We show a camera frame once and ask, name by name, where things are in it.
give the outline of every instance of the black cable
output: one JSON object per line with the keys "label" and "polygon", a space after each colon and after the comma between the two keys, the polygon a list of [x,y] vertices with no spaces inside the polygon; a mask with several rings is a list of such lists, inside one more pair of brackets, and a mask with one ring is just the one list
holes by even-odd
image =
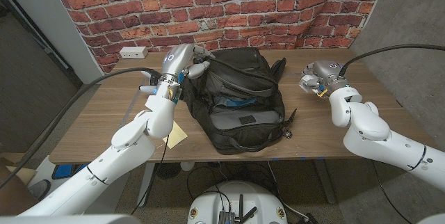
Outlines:
{"label": "black cable", "polygon": [[375,168],[374,161],[371,160],[371,163],[373,164],[375,174],[377,175],[378,184],[380,184],[380,188],[382,189],[382,192],[383,192],[383,194],[385,195],[385,197],[387,198],[389,204],[391,204],[391,206],[394,208],[394,210],[396,210],[397,214],[400,215],[406,222],[408,222],[409,224],[412,224],[408,219],[406,219],[406,217],[404,217],[404,215],[402,215],[402,214],[399,212],[399,210],[397,210],[396,206],[394,206],[394,204],[392,204],[392,201],[389,199],[387,193],[386,193],[385,190],[383,189],[383,185],[382,185],[382,182],[380,181],[380,178],[379,178],[379,176],[378,176],[377,168]]}
{"label": "black cable", "polygon": [[443,46],[436,46],[436,45],[423,45],[423,44],[404,44],[404,45],[395,45],[395,46],[391,46],[391,47],[383,47],[381,49],[377,49],[374,51],[370,51],[368,53],[365,54],[361,54],[357,57],[352,58],[350,61],[348,61],[340,70],[339,76],[343,77],[346,73],[346,70],[348,69],[348,66],[355,62],[358,61],[361,58],[365,58],[367,56],[373,55],[373,54],[377,54],[377,53],[381,53],[383,51],[389,51],[389,50],[394,50],[394,49],[402,49],[402,48],[419,48],[419,49],[434,49],[434,50],[442,50],[445,51],[445,47]]}
{"label": "black cable", "polygon": [[[199,167],[199,168],[195,168],[195,169],[193,169],[193,170],[188,174],[188,176],[187,176],[187,180],[186,180],[188,194],[189,194],[189,196],[192,198],[192,200],[195,200],[195,199],[196,199],[196,198],[193,197],[193,195],[192,195],[192,193],[191,193],[191,191],[190,191],[190,186],[188,185],[188,180],[190,179],[190,176],[191,176],[195,171],[200,170],[200,169],[203,169],[203,168],[209,169],[209,170],[211,171],[212,175],[213,175],[213,179],[214,179],[214,181],[215,181],[215,185],[214,185],[214,186],[216,187],[216,189],[218,190],[218,192],[220,192],[220,198],[221,198],[221,203],[222,203],[222,210],[224,211],[224,210],[225,210],[225,208],[224,208],[224,201],[223,201],[223,197],[221,196],[221,194],[223,194],[223,193],[222,193],[222,192],[220,191],[220,189],[218,188],[218,185],[217,185],[218,181],[216,180],[216,175],[215,175],[214,171],[213,171],[212,169],[210,169],[209,167],[202,166],[202,167]],[[229,212],[230,212],[231,210],[232,210],[232,206],[230,205],[230,201],[229,201]]]}
{"label": "black cable", "polygon": [[[170,137],[170,135],[167,135],[167,140],[165,141],[165,147],[164,147],[164,153],[162,154],[162,158],[161,158],[161,162],[159,162],[158,167],[156,168],[156,171],[153,173],[153,175],[158,173],[159,168],[162,165],[162,161],[164,160],[164,156],[165,156],[165,151],[167,151],[167,144],[168,144],[168,138]],[[133,209],[133,211],[131,212],[130,215],[133,215],[134,212],[139,208],[139,205],[141,204],[141,202],[144,200],[145,196],[147,196],[148,193],[148,189],[150,188],[150,185],[148,184],[147,189],[145,189],[145,193],[144,195],[142,195],[142,198],[139,200],[138,204],[136,205],[136,207]]]}
{"label": "black cable", "polygon": [[47,140],[48,136],[51,134],[51,132],[54,130],[54,128],[56,128],[56,125],[60,122],[60,120],[62,119],[63,115],[68,111],[68,109],[73,105],[73,103],[75,103],[75,101],[77,101],[77,99],[80,98],[80,96],[82,96],[88,89],[90,89],[91,87],[96,85],[98,82],[103,81],[103,80],[105,80],[107,78],[113,77],[113,76],[118,75],[118,74],[124,74],[124,73],[127,73],[127,72],[135,72],[135,71],[146,71],[146,72],[151,73],[152,75],[161,76],[161,74],[159,74],[157,71],[154,71],[153,69],[150,69],[150,68],[146,68],[146,67],[133,67],[133,68],[125,69],[125,70],[119,70],[119,71],[116,71],[116,72],[112,72],[110,74],[105,74],[104,76],[99,77],[99,78],[95,79],[94,81],[92,81],[91,83],[89,83],[89,84],[85,85],[84,87],[82,87],[68,101],[68,103],[62,108],[62,110],[60,110],[60,112],[54,118],[54,120],[49,124],[48,130],[44,133],[44,136],[38,142],[32,144],[32,146],[30,147],[30,150],[23,156],[22,160],[20,160],[20,162],[17,164],[17,167],[14,169],[14,171],[12,171],[11,174],[9,174],[7,176],[7,178],[5,178],[1,182],[0,189],[3,188],[6,185],[6,183],[8,183],[14,177],[14,175],[16,175],[17,172],[19,172],[19,170],[22,169],[26,165],[26,163],[28,163],[28,161],[31,159],[31,157],[37,152],[37,150]]}

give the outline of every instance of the paper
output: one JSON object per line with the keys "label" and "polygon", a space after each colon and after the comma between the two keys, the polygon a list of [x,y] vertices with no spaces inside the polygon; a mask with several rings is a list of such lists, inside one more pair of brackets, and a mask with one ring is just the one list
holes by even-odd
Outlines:
{"label": "paper", "polygon": [[[168,137],[168,148],[172,149],[174,146],[178,145],[182,140],[187,138],[186,132],[184,132],[181,127],[176,124],[176,122],[173,122],[173,129]],[[163,138],[164,142],[167,143],[167,137]]]}

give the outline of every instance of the backpack strap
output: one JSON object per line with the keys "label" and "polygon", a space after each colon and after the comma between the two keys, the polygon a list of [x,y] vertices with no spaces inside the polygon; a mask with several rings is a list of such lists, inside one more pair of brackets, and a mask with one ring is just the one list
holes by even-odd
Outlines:
{"label": "backpack strap", "polygon": [[273,63],[272,67],[270,68],[270,71],[272,71],[272,76],[276,82],[280,81],[285,65],[286,65],[286,58],[283,58],[282,60]]}

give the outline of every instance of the table leg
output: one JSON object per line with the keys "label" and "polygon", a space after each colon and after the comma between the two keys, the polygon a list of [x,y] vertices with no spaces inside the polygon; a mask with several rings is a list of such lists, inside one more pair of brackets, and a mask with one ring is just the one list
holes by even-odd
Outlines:
{"label": "table leg", "polygon": [[150,186],[150,183],[152,182],[152,178],[154,176],[153,175],[154,165],[156,165],[156,164],[152,163],[152,162],[147,162],[145,164],[144,176],[142,178],[142,183],[141,183],[140,189],[139,189],[138,201],[136,202],[136,204],[138,204],[141,199],[143,199],[143,200],[142,200],[142,202],[140,202],[138,207],[144,207],[145,204],[147,203],[147,195],[144,195],[144,194],[145,194],[145,191],[147,190],[147,188]]}
{"label": "table leg", "polygon": [[315,169],[318,174],[318,179],[320,180],[321,186],[325,192],[326,200],[329,204],[337,203],[335,198],[334,189],[332,188],[331,179],[329,178],[329,173],[327,172],[325,160],[312,160]]}

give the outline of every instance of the gray wall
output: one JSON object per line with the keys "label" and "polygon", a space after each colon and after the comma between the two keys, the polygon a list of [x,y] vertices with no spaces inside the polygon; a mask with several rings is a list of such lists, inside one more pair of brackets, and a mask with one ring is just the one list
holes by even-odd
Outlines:
{"label": "gray wall", "polygon": [[[378,0],[350,48],[363,54],[407,43],[445,45],[445,0]],[[364,62],[445,150],[445,51],[398,49]]]}
{"label": "gray wall", "polygon": [[60,0],[17,0],[84,83],[103,75]]}

